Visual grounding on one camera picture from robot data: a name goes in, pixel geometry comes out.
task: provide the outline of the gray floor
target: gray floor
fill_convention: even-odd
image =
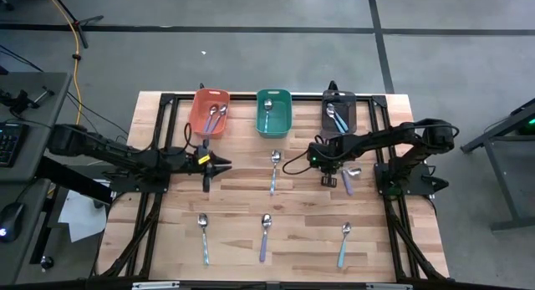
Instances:
[[[0,21],[61,23],[46,0],[16,0]],[[102,23],[182,26],[371,27],[367,0],[65,0],[80,18]],[[377,0],[384,28],[535,28],[535,0]],[[356,93],[384,93],[373,35],[265,33],[89,33],[79,82],[84,102],[125,128],[140,90],[192,90],[199,82],[245,91],[323,91],[331,79]],[[64,32],[0,31],[0,43],[48,71],[70,71],[73,38]],[[533,98],[533,37],[385,36],[397,94],[416,119],[450,121],[457,145]],[[29,68],[6,59],[11,70]],[[67,103],[61,122],[74,121]],[[120,133],[93,120],[100,133]],[[87,159],[69,160],[85,164]],[[437,195],[451,276],[462,282],[534,288],[535,228],[492,234],[509,218],[484,151],[432,157],[451,186]],[[63,241],[64,233],[54,235]],[[27,267],[21,282],[86,276],[94,239],[52,246],[57,267]]]

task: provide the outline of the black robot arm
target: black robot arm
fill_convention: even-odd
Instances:
[[[419,135],[416,130],[423,129]],[[456,129],[443,120],[425,119],[414,123],[402,123],[386,130],[367,135],[341,135],[327,142],[313,142],[308,146],[307,160],[313,168],[319,168],[325,177],[324,186],[336,186],[332,175],[345,161],[355,160],[364,152],[398,144],[413,147],[401,157],[388,163],[388,180],[403,185],[412,169],[430,155],[446,153],[454,148],[453,132]]]
[[[193,153],[186,152],[186,147],[138,150],[80,125],[55,125],[47,147],[55,155],[87,155],[109,162],[139,181],[162,181],[169,174],[202,174],[203,191],[209,191],[211,178],[231,169],[231,161],[209,151],[207,141],[196,146]]]

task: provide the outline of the wooden table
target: wooden table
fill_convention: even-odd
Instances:
[[[141,92],[130,128],[129,145],[142,148],[150,142],[161,92]],[[407,95],[387,95],[392,125],[412,121]],[[173,145],[183,146],[184,125],[191,101],[179,106]],[[395,280],[385,209],[377,195],[372,170],[373,151],[357,159],[361,177],[353,181],[354,196],[347,196],[339,176],[335,189],[321,186],[319,170],[298,176],[282,172],[282,164],[302,153],[320,130],[320,103],[294,102],[293,128],[280,140],[262,139],[255,130],[256,103],[232,101],[227,128],[210,148],[232,160],[232,170],[214,179],[210,193],[201,190],[200,176],[172,176],[164,195],[151,279],[231,280],[284,282],[393,282]],[[357,134],[371,131],[368,106],[357,103]],[[162,130],[161,144],[166,134]],[[193,137],[197,145],[200,139]],[[410,147],[396,147],[398,155]],[[277,168],[275,196],[269,195],[273,149],[283,151]],[[306,168],[303,157],[288,166]],[[104,271],[120,255],[132,237],[139,194],[126,194],[111,210],[100,248],[99,270]],[[407,197],[413,237],[436,269],[448,276],[435,213],[422,197]],[[200,212],[208,215],[210,266],[202,264]],[[265,263],[258,261],[262,240],[261,217],[269,213],[273,225],[268,234]],[[342,225],[353,227],[347,239],[344,268],[336,267]],[[144,253],[144,243],[140,253]],[[409,274],[405,246],[400,240],[404,269]],[[138,268],[143,257],[138,257]]]

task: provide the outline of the yellow cable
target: yellow cable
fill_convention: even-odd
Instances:
[[[76,57],[79,57],[79,55],[80,55],[80,51],[79,51],[80,46],[79,46],[79,42],[78,42],[78,36],[76,35],[76,31],[74,30],[73,24],[70,22],[69,18],[67,17],[67,15],[63,11],[63,9],[58,5],[58,3],[56,3],[56,0],[51,0],[51,1],[54,4],[54,6],[56,6],[56,8],[61,12],[61,15],[64,16],[65,20],[69,24],[70,30],[73,32],[74,41],[76,42],[76,53],[75,53],[75,55],[76,55]],[[73,80],[74,80],[74,87],[76,88],[76,94],[78,95],[78,101],[79,101],[79,103],[78,103],[78,115],[76,116],[76,124],[77,125],[80,122],[80,115],[82,115],[82,95],[80,93],[80,88],[78,87],[78,62],[79,62],[78,59],[74,59],[74,77],[73,77]]]

